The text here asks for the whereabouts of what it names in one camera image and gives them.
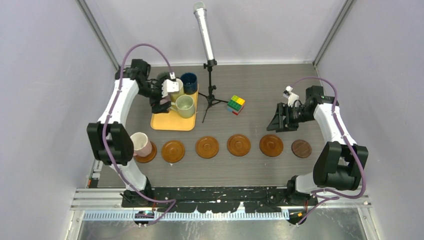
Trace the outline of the dark brown coaster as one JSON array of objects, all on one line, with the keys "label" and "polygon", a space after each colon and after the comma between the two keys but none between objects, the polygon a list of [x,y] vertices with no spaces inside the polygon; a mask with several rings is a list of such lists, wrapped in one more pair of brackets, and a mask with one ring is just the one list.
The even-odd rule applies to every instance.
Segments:
[{"label": "dark brown coaster", "polygon": [[291,150],[295,156],[302,159],[308,158],[312,154],[311,145],[303,139],[295,140],[291,145]]}]

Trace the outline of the light green mug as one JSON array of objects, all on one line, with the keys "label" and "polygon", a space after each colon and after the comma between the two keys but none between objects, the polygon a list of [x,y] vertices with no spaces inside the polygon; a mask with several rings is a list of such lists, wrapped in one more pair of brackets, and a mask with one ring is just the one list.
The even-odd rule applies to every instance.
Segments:
[{"label": "light green mug", "polygon": [[176,111],[182,118],[191,118],[196,113],[195,101],[190,95],[181,95],[171,103],[170,109]]}]

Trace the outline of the pink white cup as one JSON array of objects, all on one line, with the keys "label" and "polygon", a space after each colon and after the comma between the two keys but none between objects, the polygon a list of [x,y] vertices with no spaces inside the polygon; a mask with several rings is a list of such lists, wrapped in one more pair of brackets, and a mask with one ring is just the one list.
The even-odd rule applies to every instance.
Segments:
[{"label": "pink white cup", "polygon": [[153,146],[148,136],[143,132],[136,132],[130,136],[133,143],[133,155],[147,157],[152,153]]}]

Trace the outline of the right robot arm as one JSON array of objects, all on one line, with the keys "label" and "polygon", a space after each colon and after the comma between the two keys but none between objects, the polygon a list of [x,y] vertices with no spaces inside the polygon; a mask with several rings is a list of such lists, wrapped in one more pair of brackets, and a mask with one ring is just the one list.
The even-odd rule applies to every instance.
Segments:
[{"label": "right robot arm", "polygon": [[368,149],[350,136],[340,115],[338,96],[327,96],[322,86],[313,85],[305,91],[305,103],[296,104],[299,96],[287,86],[283,92],[287,103],[278,103],[267,131],[292,132],[300,123],[316,121],[325,145],[313,171],[295,175],[287,182],[285,198],[291,205],[299,205],[318,193],[330,192],[337,196],[357,199],[363,193],[348,195],[363,181]]}]

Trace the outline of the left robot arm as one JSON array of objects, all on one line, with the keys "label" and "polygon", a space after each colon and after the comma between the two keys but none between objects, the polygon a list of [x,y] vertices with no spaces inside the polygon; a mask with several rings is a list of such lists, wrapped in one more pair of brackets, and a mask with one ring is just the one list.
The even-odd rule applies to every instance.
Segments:
[{"label": "left robot arm", "polygon": [[134,160],[134,144],[125,129],[131,104],[136,95],[148,98],[153,113],[164,113],[170,106],[163,96],[168,73],[150,79],[151,66],[143,59],[132,59],[130,67],[115,74],[115,85],[105,112],[86,131],[94,158],[113,169],[125,184],[125,200],[148,207],[154,199],[149,179]]}]

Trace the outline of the mauve purple cup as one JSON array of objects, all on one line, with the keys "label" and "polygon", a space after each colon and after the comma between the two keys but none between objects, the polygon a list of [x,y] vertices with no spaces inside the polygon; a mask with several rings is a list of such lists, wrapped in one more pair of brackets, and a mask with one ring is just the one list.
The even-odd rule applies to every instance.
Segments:
[{"label": "mauve purple cup", "polygon": [[160,108],[159,108],[159,112],[160,113],[168,113],[169,112],[169,108],[172,106],[172,101],[171,100],[165,100],[162,99],[160,100]]}]

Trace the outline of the cream yellow cup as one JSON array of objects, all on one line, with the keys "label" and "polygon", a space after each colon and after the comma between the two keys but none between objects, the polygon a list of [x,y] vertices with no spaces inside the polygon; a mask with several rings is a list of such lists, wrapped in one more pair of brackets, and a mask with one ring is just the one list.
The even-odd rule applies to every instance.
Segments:
[{"label": "cream yellow cup", "polygon": [[177,78],[176,81],[178,82],[179,92],[170,94],[170,99],[172,102],[175,102],[180,96],[185,94],[183,82],[179,78]]}]

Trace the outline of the navy blue cup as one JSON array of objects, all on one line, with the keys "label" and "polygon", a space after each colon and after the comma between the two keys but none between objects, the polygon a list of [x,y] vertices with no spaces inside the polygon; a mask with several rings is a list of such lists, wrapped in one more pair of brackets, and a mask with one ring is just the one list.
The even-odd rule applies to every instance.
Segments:
[{"label": "navy blue cup", "polygon": [[186,72],[180,76],[183,90],[186,95],[192,95],[198,91],[197,76],[192,72]]}]

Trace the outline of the dark green mug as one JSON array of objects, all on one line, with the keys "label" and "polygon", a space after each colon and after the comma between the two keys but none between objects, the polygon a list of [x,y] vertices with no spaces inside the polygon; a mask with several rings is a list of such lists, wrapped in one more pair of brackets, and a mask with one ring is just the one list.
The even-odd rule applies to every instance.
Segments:
[{"label": "dark green mug", "polygon": [[160,81],[164,81],[164,80],[170,80],[170,73],[169,72],[161,72],[160,74],[157,75],[156,80],[158,82]]}]

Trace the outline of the yellow tray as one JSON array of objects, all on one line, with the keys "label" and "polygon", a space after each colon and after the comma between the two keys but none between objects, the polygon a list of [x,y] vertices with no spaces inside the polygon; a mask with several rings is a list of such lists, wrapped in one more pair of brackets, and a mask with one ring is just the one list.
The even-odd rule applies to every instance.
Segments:
[{"label": "yellow tray", "polygon": [[198,92],[188,96],[194,99],[195,114],[192,117],[182,118],[176,111],[169,108],[168,113],[152,114],[150,121],[151,128],[162,131],[191,131],[195,127]]}]

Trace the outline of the colourful block cube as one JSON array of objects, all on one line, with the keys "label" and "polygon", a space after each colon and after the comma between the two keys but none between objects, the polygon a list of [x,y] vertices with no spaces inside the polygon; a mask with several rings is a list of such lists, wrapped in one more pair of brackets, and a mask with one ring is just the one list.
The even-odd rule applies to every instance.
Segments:
[{"label": "colourful block cube", "polygon": [[237,95],[233,95],[227,103],[227,110],[238,116],[245,106],[245,100]]}]

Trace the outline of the black microphone tripod stand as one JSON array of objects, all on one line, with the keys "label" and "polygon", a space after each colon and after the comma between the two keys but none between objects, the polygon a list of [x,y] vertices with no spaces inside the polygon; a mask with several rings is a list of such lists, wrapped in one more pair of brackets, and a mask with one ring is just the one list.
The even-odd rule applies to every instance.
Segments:
[{"label": "black microphone tripod stand", "polygon": [[205,95],[200,92],[198,93],[199,95],[205,97],[207,100],[207,107],[203,115],[202,123],[204,123],[207,112],[211,107],[213,107],[214,105],[218,103],[226,103],[226,104],[228,103],[228,101],[226,100],[217,99],[215,95],[213,94],[213,91],[217,89],[216,85],[212,85],[212,71],[213,71],[213,67],[216,65],[217,65],[217,61],[215,59],[207,60],[207,63],[203,64],[203,68],[207,69],[208,71],[208,95]]}]

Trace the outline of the silver microphone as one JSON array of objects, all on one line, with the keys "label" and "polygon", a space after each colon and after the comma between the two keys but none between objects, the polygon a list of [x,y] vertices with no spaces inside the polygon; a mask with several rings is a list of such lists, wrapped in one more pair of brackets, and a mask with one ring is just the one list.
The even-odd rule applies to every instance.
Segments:
[{"label": "silver microphone", "polygon": [[214,56],[208,24],[207,24],[206,5],[202,1],[196,2],[193,6],[193,14],[198,23],[207,64],[209,66],[216,66],[217,62]]}]

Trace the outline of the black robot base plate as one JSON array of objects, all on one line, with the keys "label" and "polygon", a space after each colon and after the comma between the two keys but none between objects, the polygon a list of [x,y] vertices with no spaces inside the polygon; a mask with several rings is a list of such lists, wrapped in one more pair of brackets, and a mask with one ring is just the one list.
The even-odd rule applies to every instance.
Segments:
[{"label": "black robot base plate", "polygon": [[286,199],[286,187],[155,187],[147,194],[157,201],[176,200],[171,213],[234,213],[244,206],[246,213],[276,213],[279,207],[311,208],[318,201]]}]

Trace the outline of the aluminium frame rail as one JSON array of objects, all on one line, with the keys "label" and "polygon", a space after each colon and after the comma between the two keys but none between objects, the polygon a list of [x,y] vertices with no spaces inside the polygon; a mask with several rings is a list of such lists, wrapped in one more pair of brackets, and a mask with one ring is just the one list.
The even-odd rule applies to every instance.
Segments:
[{"label": "aluminium frame rail", "polygon": [[71,210],[88,221],[241,221],[286,220],[297,223],[310,211],[355,209],[361,215],[372,204],[358,199],[320,193],[309,200],[284,199],[284,186],[156,187],[146,200],[125,188],[81,188]]}]

